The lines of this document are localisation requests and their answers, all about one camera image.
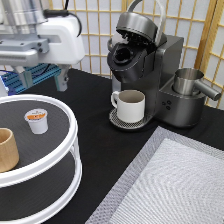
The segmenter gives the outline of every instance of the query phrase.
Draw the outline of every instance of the woven mat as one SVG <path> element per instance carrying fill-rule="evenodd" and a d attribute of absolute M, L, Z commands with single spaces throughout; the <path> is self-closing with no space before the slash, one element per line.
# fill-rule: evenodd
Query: woven mat
<path fill-rule="evenodd" d="M 110 223 L 111 217 L 118 209 L 123 199 L 128 194 L 131 187 L 134 185 L 139 175 L 142 173 L 165 138 L 196 149 L 215 158 L 224 160 L 224 153 L 222 151 L 158 127 L 151 138 L 144 145 L 142 150 L 139 152 L 139 154 L 136 156 L 136 158 L 131 162 L 131 164 L 98 206 L 96 211 L 87 220 L 86 224 Z"/>
<path fill-rule="evenodd" d="M 109 223 L 222 223 L 223 170 L 223 160 L 164 139 Z"/>

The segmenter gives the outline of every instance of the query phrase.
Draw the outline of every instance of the coffee maker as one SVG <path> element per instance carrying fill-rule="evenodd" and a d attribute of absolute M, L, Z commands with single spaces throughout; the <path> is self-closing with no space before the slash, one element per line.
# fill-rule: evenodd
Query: coffee maker
<path fill-rule="evenodd" d="M 194 126 L 201 118 L 206 95 L 213 100 L 221 95 L 202 82 L 202 88 L 194 87 L 190 94 L 174 90 L 184 39 L 163 33 L 166 16 L 159 0 L 158 27 L 148 17 L 134 13 L 141 1 L 133 1 L 127 12 L 120 15 L 117 34 L 108 41 L 107 63 L 113 73 L 113 91 L 138 90 L 145 94 L 145 117 L 138 123 L 125 124 L 116 117 L 114 109 L 110 121 L 130 131 L 144 127 L 152 118 L 180 128 Z"/>

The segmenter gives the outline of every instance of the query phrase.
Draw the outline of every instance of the stainless steel milk frother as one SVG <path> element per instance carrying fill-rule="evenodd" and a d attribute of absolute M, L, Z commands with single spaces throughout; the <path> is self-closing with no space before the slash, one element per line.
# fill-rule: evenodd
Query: stainless steel milk frother
<path fill-rule="evenodd" d="M 220 99 L 221 93 L 202 81 L 204 74 L 200 70 L 182 68 L 178 69 L 175 74 L 173 85 L 175 92 L 185 96 L 192 96 L 199 90 L 214 101 Z"/>

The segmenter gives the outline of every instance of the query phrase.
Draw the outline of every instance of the paper screen wall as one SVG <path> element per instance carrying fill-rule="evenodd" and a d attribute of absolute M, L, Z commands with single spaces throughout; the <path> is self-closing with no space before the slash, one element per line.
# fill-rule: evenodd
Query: paper screen wall
<path fill-rule="evenodd" d="M 224 109 L 224 0 L 219 0 L 208 36 L 208 43 L 200 68 L 206 83 L 222 92 L 219 101 L 207 100 L 212 107 Z"/>
<path fill-rule="evenodd" d="M 83 24 L 86 57 L 74 68 L 93 74 L 110 76 L 107 66 L 107 41 L 114 34 L 120 14 L 127 9 L 128 0 L 70 0 Z M 167 13 L 164 32 L 184 37 L 180 67 L 194 67 L 210 0 L 161 0 Z M 62 9 L 65 0 L 50 0 L 53 9 Z M 159 8 L 154 0 L 139 3 L 135 12 L 146 15 L 156 24 Z"/>

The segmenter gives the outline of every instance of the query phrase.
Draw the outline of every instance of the coffee cup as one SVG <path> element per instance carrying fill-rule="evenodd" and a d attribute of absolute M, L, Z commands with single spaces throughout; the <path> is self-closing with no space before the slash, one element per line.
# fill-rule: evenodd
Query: coffee cup
<path fill-rule="evenodd" d="M 145 95 L 140 91 L 115 91 L 111 95 L 111 103 L 117 108 L 117 117 L 123 122 L 136 123 L 144 117 Z"/>
<path fill-rule="evenodd" d="M 0 128 L 0 173 L 11 170 L 19 162 L 19 153 L 13 132 Z"/>

